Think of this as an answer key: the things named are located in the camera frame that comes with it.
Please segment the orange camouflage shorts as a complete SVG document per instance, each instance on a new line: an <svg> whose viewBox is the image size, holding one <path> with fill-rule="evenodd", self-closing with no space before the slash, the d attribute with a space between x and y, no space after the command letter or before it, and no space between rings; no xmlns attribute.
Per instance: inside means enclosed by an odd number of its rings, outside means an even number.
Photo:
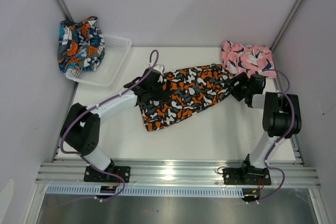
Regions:
<svg viewBox="0 0 336 224"><path fill-rule="evenodd" d="M228 73L220 64L189 67L166 72L171 81L170 100L139 105L147 131L157 131L196 115L227 98Z"/></svg>

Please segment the pink shark print shorts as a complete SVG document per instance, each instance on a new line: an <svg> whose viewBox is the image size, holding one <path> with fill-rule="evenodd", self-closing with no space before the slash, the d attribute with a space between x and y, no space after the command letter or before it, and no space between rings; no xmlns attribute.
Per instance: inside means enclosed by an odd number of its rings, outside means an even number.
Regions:
<svg viewBox="0 0 336 224"><path fill-rule="evenodd" d="M254 73L272 79L277 76L272 52L267 46L242 45L226 40L221 45L220 58L231 78L241 73L247 77Z"/></svg>

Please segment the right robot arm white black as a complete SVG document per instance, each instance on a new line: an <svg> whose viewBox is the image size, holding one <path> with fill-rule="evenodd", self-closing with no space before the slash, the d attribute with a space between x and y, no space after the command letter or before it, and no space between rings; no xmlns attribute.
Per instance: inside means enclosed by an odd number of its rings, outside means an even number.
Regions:
<svg viewBox="0 0 336 224"><path fill-rule="evenodd" d="M225 185L271 185L269 160L286 139L302 127L299 98L295 94L264 92L266 77L241 73L227 81L231 95L249 108L262 109L263 134L239 168L223 168Z"/></svg>

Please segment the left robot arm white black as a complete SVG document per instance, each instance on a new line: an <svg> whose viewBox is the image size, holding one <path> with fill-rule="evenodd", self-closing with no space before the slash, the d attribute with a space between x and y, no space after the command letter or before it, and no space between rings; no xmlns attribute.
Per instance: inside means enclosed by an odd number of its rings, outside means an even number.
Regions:
<svg viewBox="0 0 336 224"><path fill-rule="evenodd" d="M96 169L95 175L102 182L110 181L114 176L114 169L111 167L113 161L98 146L101 125L124 110L153 98L159 99L163 71L163 65L147 68L143 76L135 78L121 92L98 104L72 105L60 131L61 151L66 152L64 143L67 143L74 149L74 154Z"/></svg>

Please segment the blue orange patterned shorts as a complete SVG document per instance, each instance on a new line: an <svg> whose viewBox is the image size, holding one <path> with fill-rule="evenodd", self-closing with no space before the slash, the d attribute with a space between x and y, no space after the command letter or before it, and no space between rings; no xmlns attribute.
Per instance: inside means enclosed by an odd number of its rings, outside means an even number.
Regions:
<svg viewBox="0 0 336 224"><path fill-rule="evenodd" d="M98 17L90 16L75 23L63 20L59 26L58 67L62 72L93 72L105 56L105 42Z"/></svg>

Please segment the white plastic basket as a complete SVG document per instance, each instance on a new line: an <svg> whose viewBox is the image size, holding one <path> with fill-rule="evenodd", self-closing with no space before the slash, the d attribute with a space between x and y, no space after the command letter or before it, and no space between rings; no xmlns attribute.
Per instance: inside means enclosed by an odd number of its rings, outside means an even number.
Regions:
<svg viewBox="0 0 336 224"><path fill-rule="evenodd" d="M117 35L103 34L105 42L105 56L96 71L87 72L68 70L66 78L77 83L97 87L109 87L114 82L123 63L128 57L132 40Z"/></svg>

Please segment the aluminium mounting rail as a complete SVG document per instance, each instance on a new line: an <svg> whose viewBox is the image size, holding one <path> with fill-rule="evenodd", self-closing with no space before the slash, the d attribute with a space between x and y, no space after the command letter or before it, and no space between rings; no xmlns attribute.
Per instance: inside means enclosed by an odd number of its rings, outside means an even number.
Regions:
<svg viewBox="0 0 336 224"><path fill-rule="evenodd" d="M225 161L142 161L116 159L115 165L130 167L129 185L138 186L223 186L224 179L218 173L221 166L239 166L238 162ZM302 164L275 163L285 174L284 188L320 188L315 168ZM86 164L78 159L57 159L42 163L36 183L80 184L83 183Z"/></svg>

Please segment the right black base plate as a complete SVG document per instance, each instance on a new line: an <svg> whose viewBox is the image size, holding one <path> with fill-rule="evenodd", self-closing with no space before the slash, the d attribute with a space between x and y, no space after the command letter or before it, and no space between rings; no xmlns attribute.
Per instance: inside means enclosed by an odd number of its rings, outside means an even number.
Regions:
<svg viewBox="0 0 336 224"><path fill-rule="evenodd" d="M260 180L261 184L271 185L270 173L266 168L224 168L223 179L225 185L257 186Z"/></svg>

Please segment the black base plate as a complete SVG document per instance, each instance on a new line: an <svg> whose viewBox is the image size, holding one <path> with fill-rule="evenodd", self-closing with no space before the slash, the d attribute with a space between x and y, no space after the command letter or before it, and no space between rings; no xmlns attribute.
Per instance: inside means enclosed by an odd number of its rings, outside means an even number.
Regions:
<svg viewBox="0 0 336 224"><path fill-rule="evenodd" d="M109 166L106 172L118 175L124 179L125 183L128 183L130 179L130 175L131 175L131 167L130 166ZM83 177L83 181L84 182L97 182L97 183L120 183L121 182L119 178L100 173L94 168L92 168L91 166L87 166L84 177Z"/></svg>
<svg viewBox="0 0 336 224"><path fill-rule="evenodd" d="M271 185L270 173L266 168L224 168L223 179L225 185L257 186L260 180L261 184Z"/></svg>

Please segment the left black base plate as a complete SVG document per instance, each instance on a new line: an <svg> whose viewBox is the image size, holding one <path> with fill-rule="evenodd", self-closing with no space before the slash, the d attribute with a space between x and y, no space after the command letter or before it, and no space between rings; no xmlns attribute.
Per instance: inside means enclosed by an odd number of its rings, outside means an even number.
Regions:
<svg viewBox="0 0 336 224"><path fill-rule="evenodd" d="M106 172L118 175L124 179L125 183L128 183L130 179L130 175L131 175L131 167L130 166L109 166ZM92 168L91 166L87 166L84 177L83 177L83 181L84 182L97 182L97 183L120 183L121 182L119 178L100 173L94 168Z"/></svg>

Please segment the right aluminium frame post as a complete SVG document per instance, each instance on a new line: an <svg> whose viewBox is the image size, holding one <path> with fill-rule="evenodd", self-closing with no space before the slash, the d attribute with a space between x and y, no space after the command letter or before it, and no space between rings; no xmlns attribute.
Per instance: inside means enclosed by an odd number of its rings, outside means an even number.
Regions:
<svg viewBox="0 0 336 224"><path fill-rule="evenodd" d="M286 34L287 30L290 28L291 24L293 23L295 17L298 15L300 9L304 5L306 0L295 0L290 12L286 16L284 23L282 24L280 30L278 31L275 39L273 40L270 50L275 51L278 45L280 44L281 40L283 39L284 35Z"/></svg>

